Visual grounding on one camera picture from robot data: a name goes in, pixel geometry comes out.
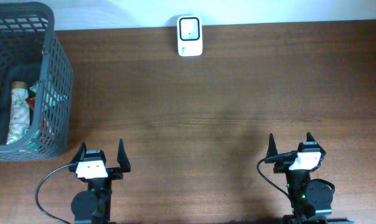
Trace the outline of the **orange red snack bar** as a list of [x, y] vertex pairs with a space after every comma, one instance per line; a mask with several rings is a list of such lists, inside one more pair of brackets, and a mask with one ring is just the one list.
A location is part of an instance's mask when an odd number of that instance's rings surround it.
[[28, 97], [25, 99], [26, 103], [28, 104], [29, 108], [34, 111], [35, 108], [35, 97]]

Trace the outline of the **teal snack packet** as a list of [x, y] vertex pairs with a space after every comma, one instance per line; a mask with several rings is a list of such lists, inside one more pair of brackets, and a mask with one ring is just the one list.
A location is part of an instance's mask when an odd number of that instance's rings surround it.
[[[29, 90], [36, 93], [39, 90], [39, 87], [39, 82], [35, 82], [32, 86], [29, 87]], [[45, 86], [44, 89], [44, 100], [49, 106], [55, 106], [57, 103], [67, 99], [66, 95], [58, 94], [54, 85], [51, 84], [51, 82], [48, 82], [47, 86]]]

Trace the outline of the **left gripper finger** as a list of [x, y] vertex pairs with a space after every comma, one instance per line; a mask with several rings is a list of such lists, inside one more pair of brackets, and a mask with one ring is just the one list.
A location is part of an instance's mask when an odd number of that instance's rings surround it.
[[117, 162], [120, 165], [120, 168], [130, 168], [129, 159], [126, 155], [125, 146], [122, 139], [120, 139], [118, 144]]
[[72, 158], [72, 160], [70, 161], [70, 163], [71, 164], [76, 164], [76, 163], [82, 161], [84, 159], [84, 157], [85, 157], [86, 152], [87, 152], [87, 146], [86, 146], [85, 142], [82, 142], [79, 150], [74, 155], [74, 157]]

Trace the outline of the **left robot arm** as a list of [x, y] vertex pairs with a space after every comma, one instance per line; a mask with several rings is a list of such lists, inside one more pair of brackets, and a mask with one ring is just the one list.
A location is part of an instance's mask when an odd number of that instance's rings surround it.
[[122, 139], [119, 141], [116, 160], [118, 167], [106, 167], [102, 150], [89, 151], [84, 142], [81, 144], [68, 169], [87, 184], [87, 189], [76, 194], [71, 202], [75, 223], [110, 222], [112, 182], [123, 179], [123, 174], [131, 171]]

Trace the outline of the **white floral cream tube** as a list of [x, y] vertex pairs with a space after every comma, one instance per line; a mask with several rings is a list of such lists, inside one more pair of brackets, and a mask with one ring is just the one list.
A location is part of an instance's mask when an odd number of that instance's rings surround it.
[[30, 108], [27, 83], [11, 83], [11, 110], [6, 144], [12, 144], [24, 137], [30, 128]]

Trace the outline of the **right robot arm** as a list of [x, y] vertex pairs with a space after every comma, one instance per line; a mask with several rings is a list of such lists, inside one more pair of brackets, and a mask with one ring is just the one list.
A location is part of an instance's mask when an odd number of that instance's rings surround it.
[[[336, 187], [324, 179], [312, 179], [310, 173], [320, 168], [326, 155], [325, 150], [314, 139], [306, 134], [306, 140], [298, 144], [298, 149], [286, 153], [278, 153], [274, 136], [270, 134], [265, 158], [256, 165], [256, 169], [271, 186], [287, 196], [290, 215], [282, 217], [282, 223], [352, 223], [346, 218], [329, 219], [332, 214], [332, 201]], [[260, 164], [273, 164], [275, 174], [286, 176], [286, 188], [283, 190], [270, 181], [260, 171]]]

